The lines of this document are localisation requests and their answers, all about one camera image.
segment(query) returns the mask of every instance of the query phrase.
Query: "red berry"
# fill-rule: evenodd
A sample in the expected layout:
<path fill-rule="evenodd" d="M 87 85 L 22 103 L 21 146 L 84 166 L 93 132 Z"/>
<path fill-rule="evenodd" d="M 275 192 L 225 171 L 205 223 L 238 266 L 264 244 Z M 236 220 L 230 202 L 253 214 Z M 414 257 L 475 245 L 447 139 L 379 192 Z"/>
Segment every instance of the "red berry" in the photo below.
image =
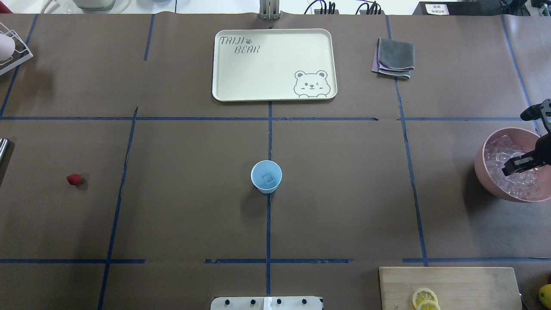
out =
<path fill-rule="evenodd" d="M 77 186 L 82 183 L 82 177 L 78 174 L 71 174 L 67 177 L 67 181 L 69 181 L 69 184 Z"/>

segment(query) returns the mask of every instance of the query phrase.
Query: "wooden cutting board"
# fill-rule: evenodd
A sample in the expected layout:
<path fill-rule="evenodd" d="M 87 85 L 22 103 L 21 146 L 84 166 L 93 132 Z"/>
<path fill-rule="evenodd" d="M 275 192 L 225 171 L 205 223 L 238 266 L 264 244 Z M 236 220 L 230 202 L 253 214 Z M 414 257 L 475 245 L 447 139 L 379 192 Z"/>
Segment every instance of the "wooden cutting board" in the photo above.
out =
<path fill-rule="evenodd" d="M 434 291 L 441 310 L 521 310 L 513 268 L 379 267 L 382 310 L 412 310 L 412 294 Z"/>

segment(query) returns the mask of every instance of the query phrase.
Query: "ice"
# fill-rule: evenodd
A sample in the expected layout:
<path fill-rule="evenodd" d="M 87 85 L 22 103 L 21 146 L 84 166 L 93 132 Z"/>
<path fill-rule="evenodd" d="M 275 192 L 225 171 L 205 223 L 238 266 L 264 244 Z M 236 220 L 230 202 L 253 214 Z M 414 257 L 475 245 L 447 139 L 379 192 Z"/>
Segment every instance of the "ice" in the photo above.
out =
<path fill-rule="evenodd" d="M 271 182 L 274 182 L 276 179 L 271 173 L 265 174 L 262 176 L 262 180 L 266 183 L 266 185 L 270 185 Z"/>
<path fill-rule="evenodd" d="M 514 144 L 508 135 L 489 141 L 484 149 L 484 160 L 492 179 L 510 195 L 524 200 L 537 198 L 539 186 L 543 183 L 541 168 L 513 173 L 508 177 L 501 169 L 510 158 L 524 155 L 529 151 L 531 150 Z"/>

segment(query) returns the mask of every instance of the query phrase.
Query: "pink bowl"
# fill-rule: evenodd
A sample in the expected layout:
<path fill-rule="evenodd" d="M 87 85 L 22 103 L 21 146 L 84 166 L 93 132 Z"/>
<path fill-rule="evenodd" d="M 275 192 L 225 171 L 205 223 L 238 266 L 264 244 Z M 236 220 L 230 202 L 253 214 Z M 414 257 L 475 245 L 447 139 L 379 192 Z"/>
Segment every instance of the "pink bowl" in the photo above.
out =
<path fill-rule="evenodd" d="M 510 195 L 501 189 L 494 179 L 491 178 L 484 161 L 484 149 L 486 148 L 486 143 L 488 143 L 488 141 L 493 141 L 496 137 L 502 135 L 509 135 L 514 144 L 517 144 L 523 148 L 526 147 L 528 149 L 534 149 L 536 146 L 536 141 L 539 138 L 539 136 L 535 133 L 522 128 L 504 128 L 491 134 L 478 150 L 476 159 L 474 160 L 474 171 L 477 174 L 478 180 L 482 183 L 482 186 L 484 186 L 484 188 L 495 196 L 509 201 L 542 202 L 551 198 L 551 167 L 549 165 L 542 167 L 542 177 L 544 178 L 544 181 L 542 185 L 540 185 L 539 191 L 536 193 L 537 197 L 532 200 L 519 199 Z"/>

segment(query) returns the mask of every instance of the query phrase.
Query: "blue cup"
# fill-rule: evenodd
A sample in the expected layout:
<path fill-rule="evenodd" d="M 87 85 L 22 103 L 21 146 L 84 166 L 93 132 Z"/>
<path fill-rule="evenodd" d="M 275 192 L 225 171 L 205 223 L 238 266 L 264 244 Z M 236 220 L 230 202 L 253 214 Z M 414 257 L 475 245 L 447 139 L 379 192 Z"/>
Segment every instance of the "blue cup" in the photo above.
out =
<path fill-rule="evenodd" d="M 271 194 L 281 182 L 281 168 L 272 161 L 256 163 L 251 170 L 251 181 L 264 194 Z"/>

